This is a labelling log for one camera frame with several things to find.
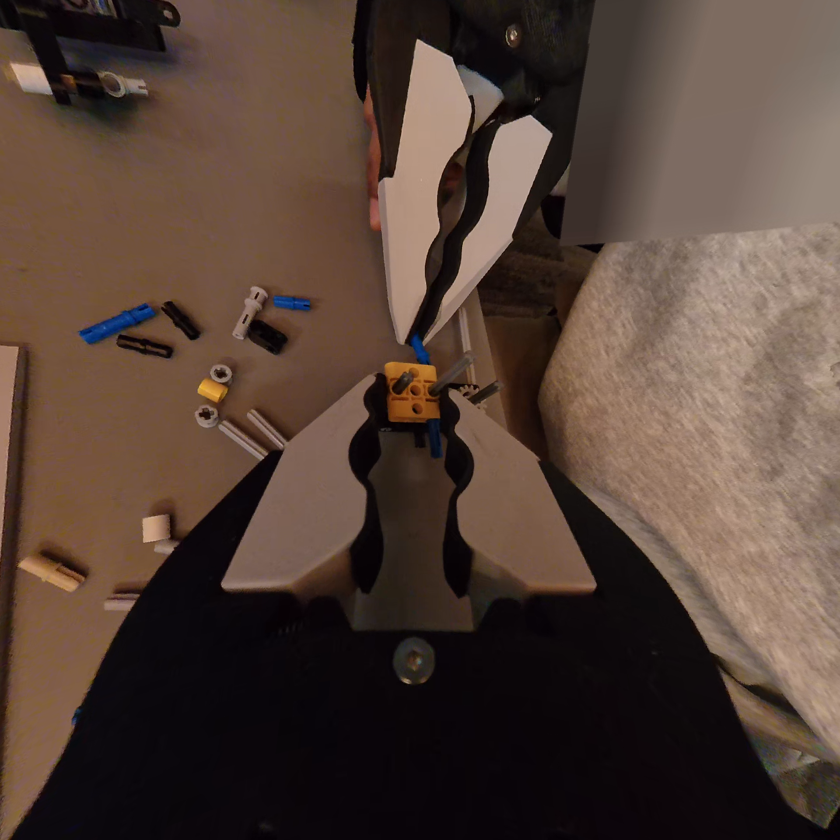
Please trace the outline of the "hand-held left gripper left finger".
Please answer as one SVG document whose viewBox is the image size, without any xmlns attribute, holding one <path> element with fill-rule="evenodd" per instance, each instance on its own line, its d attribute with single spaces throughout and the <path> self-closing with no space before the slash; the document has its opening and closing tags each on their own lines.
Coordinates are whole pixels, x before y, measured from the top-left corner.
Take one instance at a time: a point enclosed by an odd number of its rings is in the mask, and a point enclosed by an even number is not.
<svg viewBox="0 0 840 840">
<path fill-rule="evenodd" d="M 230 593 L 336 599 L 354 613 L 382 568 L 371 472 L 382 456 L 385 378 L 370 374 L 285 447 L 222 581 Z"/>
</svg>

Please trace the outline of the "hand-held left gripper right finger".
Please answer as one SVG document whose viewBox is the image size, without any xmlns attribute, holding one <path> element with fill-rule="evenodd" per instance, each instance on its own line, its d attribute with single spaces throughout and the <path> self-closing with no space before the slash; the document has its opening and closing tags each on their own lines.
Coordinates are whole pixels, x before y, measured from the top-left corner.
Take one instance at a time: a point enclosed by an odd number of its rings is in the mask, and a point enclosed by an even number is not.
<svg viewBox="0 0 840 840">
<path fill-rule="evenodd" d="M 593 593 L 539 458 L 457 391 L 443 395 L 443 435 L 454 484 L 443 542 L 452 592 L 474 614 L 498 600 Z"/>
</svg>

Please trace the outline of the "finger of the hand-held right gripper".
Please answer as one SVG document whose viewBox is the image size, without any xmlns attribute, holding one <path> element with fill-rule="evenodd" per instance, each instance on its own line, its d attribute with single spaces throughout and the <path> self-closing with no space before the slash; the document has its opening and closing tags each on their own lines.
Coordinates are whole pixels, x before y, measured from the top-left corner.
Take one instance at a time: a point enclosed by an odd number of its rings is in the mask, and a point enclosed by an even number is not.
<svg viewBox="0 0 840 840">
<path fill-rule="evenodd" d="M 437 199 L 445 167 L 501 101 L 501 90 L 480 74 L 416 42 L 395 173 L 380 180 L 385 278 L 399 343 L 435 336 L 461 305 L 450 304 L 429 329 L 414 325 L 427 293 L 427 255 L 440 228 Z"/>
<path fill-rule="evenodd" d="M 466 162 L 465 203 L 417 315 L 418 339 L 431 339 L 445 325 L 511 243 L 551 139 L 530 115 L 495 121 L 476 133 Z"/>
</svg>

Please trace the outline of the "yellow black lego gear assembly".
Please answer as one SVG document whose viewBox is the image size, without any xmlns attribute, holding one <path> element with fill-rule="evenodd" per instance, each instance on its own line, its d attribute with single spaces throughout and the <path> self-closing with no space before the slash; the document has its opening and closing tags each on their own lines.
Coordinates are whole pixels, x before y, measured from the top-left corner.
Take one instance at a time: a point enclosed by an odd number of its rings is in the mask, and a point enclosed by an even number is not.
<svg viewBox="0 0 840 840">
<path fill-rule="evenodd" d="M 484 387 L 478 385 L 476 355 L 472 348 L 466 307 L 458 310 L 457 324 L 463 353 L 442 375 L 437 374 L 432 363 L 424 366 L 416 359 L 411 363 L 389 362 L 384 367 L 387 417 L 383 428 L 386 431 L 411 431 L 419 448 L 428 446 L 426 421 L 430 418 L 439 418 L 443 438 L 439 406 L 440 396 L 446 390 L 461 394 L 481 410 L 486 408 L 492 396 L 502 390 L 498 381 Z"/>
</svg>

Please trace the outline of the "long light grey lego axle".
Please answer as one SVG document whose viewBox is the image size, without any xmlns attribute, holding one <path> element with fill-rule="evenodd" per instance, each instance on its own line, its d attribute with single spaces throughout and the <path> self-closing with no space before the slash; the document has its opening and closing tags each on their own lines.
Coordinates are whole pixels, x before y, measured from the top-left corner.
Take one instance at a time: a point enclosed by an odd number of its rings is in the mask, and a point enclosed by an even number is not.
<svg viewBox="0 0 840 840">
<path fill-rule="evenodd" d="M 219 421 L 217 428 L 226 438 L 236 443 L 237 446 L 248 452 L 256 459 L 262 460 L 268 456 L 268 449 L 257 443 L 251 436 L 248 436 L 239 427 L 228 420 Z"/>
<path fill-rule="evenodd" d="M 278 450 L 282 451 L 287 446 L 287 439 L 280 430 L 260 411 L 251 409 L 247 412 L 246 418 L 255 426 L 264 437 L 266 437 Z"/>
</svg>

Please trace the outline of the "black lego connector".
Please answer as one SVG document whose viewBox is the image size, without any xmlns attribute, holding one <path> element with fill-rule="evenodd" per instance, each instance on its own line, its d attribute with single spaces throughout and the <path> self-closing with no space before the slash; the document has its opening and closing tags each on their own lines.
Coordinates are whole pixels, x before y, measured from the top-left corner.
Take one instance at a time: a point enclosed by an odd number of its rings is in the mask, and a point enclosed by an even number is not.
<svg viewBox="0 0 840 840">
<path fill-rule="evenodd" d="M 254 319 L 248 326 L 247 339 L 272 355 L 280 355 L 286 348 L 288 336 L 270 324 Z"/>
</svg>

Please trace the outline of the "light grey lego axle pin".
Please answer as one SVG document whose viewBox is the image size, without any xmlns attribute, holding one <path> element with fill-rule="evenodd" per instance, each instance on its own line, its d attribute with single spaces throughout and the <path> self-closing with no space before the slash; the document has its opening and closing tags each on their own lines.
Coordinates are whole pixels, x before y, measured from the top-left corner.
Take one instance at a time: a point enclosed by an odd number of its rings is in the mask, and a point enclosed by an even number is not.
<svg viewBox="0 0 840 840">
<path fill-rule="evenodd" d="M 251 287 L 247 298 L 244 301 L 244 309 L 241 312 L 236 325 L 232 331 L 233 338 L 245 340 L 252 321 L 259 314 L 268 298 L 268 292 L 261 287 Z"/>
</svg>

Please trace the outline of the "black lego pin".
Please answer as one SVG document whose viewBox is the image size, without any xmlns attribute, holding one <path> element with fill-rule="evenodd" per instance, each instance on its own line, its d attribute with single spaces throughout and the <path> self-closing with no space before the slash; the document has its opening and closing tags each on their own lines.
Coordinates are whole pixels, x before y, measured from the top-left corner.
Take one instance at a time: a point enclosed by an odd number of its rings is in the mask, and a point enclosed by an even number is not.
<svg viewBox="0 0 840 840">
<path fill-rule="evenodd" d="M 150 339 L 136 335 L 119 334 L 116 345 L 121 350 L 128 350 L 137 354 L 169 360 L 172 358 L 174 349 L 172 346 L 158 343 Z"/>
<path fill-rule="evenodd" d="M 161 311 L 190 341 L 195 341 L 201 337 L 201 330 L 175 302 L 164 301 L 161 304 Z"/>
</svg>

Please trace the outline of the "tan lego pin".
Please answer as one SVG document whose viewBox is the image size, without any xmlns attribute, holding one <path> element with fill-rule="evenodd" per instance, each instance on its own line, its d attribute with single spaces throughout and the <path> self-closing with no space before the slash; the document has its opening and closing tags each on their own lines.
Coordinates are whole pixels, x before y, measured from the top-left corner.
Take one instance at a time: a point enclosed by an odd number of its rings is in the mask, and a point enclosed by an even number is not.
<svg viewBox="0 0 840 840">
<path fill-rule="evenodd" d="M 63 592 L 72 593 L 86 581 L 86 575 L 52 560 L 42 553 L 30 554 L 17 563 L 19 570 L 37 577 L 40 581 L 53 585 Z"/>
</svg>

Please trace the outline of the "long blue lego pin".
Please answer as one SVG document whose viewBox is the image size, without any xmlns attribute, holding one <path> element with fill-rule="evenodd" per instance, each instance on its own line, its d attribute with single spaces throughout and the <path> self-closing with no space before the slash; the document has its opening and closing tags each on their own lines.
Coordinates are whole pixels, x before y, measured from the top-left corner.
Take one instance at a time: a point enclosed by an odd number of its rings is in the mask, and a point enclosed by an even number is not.
<svg viewBox="0 0 840 840">
<path fill-rule="evenodd" d="M 78 332 L 79 337 L 88 345 L 99 343 L 120 334 L 126 329 L 141 325 L 154 318 L 156 311 L 143 303 L 135 308 L 123 310 L 119 314 L 96 322 Z"/>
</svg>

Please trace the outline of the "lego instruction booklet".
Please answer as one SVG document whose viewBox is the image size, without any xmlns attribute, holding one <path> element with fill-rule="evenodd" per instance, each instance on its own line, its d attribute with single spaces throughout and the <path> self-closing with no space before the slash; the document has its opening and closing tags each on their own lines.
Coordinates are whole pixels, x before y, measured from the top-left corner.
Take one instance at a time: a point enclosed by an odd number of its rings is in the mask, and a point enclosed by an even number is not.
<svg viewBox="0 0 840 840">
<path fill-rule="evenodd" d="M 28 355 L 21 345 L 1 345 L 1 582 L 13 576 L 24 452 Z"/>
</svg>

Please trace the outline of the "black lego subassembly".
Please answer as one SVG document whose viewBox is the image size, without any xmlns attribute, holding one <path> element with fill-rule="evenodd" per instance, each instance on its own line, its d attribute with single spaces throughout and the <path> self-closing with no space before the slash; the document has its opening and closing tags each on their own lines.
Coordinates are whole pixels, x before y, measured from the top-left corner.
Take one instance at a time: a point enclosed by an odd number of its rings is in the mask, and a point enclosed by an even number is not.
<svg viewBox="0 0 840 840">
<path fill-rule="evenodd" d="M 167 1 L 2 1 L 1 26 L 26 35 L 35 64 L 12 62 L 10 75 L 23 92 L 69 106 L 91 101 L 147 98 L 144 80 L 110 70 L 72 67 L 63 40 L 165 52 L 163 28 L 179 28 L 182 17 Z"/>
</svg>

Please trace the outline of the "person's right hand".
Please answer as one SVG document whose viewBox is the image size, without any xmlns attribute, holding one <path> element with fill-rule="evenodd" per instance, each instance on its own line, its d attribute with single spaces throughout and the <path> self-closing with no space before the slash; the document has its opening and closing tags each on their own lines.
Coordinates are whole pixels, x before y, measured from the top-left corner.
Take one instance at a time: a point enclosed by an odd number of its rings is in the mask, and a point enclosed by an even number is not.
<svg viewBox="0 0 840 840">
<path fill-rule="evenodd" d="M 382 221 L 379 201 L 379 174 L 382 163 L 382 148 L 379 130 L 375 120 L 375 112 L 371 96 L 371 87 L 367 87 L 363 105 L 364 123 L 370 131 L 370 141 L 366 156 L 366 188 L 369 200 L 369 221 L 371 229 L 380 233 Z"/>
</svg>

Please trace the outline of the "grey zip sweatshirt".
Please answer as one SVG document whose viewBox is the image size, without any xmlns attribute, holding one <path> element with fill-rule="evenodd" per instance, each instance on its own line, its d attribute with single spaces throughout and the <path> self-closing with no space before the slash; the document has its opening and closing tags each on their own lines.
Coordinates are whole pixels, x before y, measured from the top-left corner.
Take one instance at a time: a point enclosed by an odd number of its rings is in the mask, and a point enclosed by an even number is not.
<svg viewBox="0 0 840 840">
<path fill-rule="evenodd" d="M 539 395 L 554 463 L 834 758 L 838 270 L 838 222 L 604 245 Z"/>
</svg>

